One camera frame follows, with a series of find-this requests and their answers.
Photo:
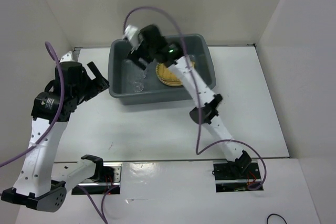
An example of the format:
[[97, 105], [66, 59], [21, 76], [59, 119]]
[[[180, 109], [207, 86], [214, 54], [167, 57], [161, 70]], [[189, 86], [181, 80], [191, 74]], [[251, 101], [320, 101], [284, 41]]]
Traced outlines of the woven bamboo tray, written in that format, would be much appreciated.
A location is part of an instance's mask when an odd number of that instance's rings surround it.
[[[195, 68], [195, 61], [191, 57], [188, 57], [187, 61], [185, 60], [185, 57], [182, 57], [177, 62], [177, 64], [173, 66], [174, 66], [173, 69], [177, 70], [177, 73], [179, 74], [179, 76], [184, 77], [186, 74], [190, 72], [190, 67]], [[157, 78], [162, 78], [164, 80], [179, 79], [176, 76], [175, 72], [172, 72], [169, 68], [167, 68], [164, 63], [158, 63], [156, 65], [155, 73], [156, 73]]]

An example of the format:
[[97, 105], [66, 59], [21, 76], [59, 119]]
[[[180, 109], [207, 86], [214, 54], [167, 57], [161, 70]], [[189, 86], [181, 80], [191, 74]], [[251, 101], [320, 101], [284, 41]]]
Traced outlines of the clear plastic cup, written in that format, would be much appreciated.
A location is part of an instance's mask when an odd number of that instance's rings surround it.
[[131, 81], [131, 88], [133, 92], [142, 92], [144, 89], [144, 80], [143, 78], [132, 78]]
[[127, 80], [130, 82], [141, 82], [146, 77], [146, 70], [139, 68], [131, 60], [125, 62], [125, 69], [127, 71]]

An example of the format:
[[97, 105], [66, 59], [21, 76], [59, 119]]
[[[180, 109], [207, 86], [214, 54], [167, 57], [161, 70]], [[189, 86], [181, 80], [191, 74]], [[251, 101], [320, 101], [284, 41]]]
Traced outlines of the yellow bear plate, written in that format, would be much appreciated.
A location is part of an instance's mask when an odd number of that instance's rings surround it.
[[159, 80], [166, 86], [169, 87], [180, 87], [182, 86], [182, 82], [179, 79], [175, 79], [175, 80], [164, 80], [162, 78], [159, 78]]

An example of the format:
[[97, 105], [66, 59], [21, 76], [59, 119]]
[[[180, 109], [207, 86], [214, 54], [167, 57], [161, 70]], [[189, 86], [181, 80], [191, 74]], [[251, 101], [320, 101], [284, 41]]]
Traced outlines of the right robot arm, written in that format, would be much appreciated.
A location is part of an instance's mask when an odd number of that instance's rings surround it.
[[235, 178], [244, 177], [248, 173], [251, 157], [234, 141], [224, 125], [217, 109], [223, 97], [214, 93], [192, 66], [184, 37], [180, 35], [179, 42], [168, 42], [156, 25], [148, 25], [142, 29], [127, 25], [123, 38], [132, 47], [128, 59], [137, 67], [145, 69], [147, 63], [157, 61], [182, 82], [195, 102], [195, 108], [190, 111], [191, 119], [199, 127], [206, 128], [221, 145], [231, 175]]

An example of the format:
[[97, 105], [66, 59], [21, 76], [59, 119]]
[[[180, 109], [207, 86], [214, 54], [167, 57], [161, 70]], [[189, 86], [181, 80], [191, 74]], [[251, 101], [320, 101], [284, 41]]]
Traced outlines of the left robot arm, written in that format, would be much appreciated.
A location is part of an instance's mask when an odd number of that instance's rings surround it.
[[113, 173], [103, 159], [84, 155], [72, 166], [52, 177], [52, 169], [60, 139], [77, 106], [109, 88], [93, 62], [87, 64], [95, 78], [91, 79], [78, 62], [63, 62], [55, 69], [55, 79], [34, 100], [28, 150], [15, 184], [2, 192], [1, 200], [27, 208], [56, 212], [66, 194], [84, 180], [98, 182]]

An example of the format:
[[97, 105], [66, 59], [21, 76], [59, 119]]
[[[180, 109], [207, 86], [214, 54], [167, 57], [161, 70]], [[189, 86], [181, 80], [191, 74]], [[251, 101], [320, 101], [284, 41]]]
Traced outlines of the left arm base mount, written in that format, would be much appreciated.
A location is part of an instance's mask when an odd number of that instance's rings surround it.
[[84, 195], [84, 188], [90, 195], [118, 195], [120, 193], [122, 163], [105, 162], [105, 171], [98, 181], [86, 179], [71, 190], [72, 195]]

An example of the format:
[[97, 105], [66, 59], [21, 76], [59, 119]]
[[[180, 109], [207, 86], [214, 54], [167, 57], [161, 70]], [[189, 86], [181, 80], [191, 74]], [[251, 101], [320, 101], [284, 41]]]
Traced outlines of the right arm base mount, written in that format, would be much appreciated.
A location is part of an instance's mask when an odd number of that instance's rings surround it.
[[249, 191], [249, 186], [257, 187], [262, 181], [257, 162], [252, 162], [242, 175], [235, 175], [226, 161], [214, 162], [212, 175], [217, 193]]

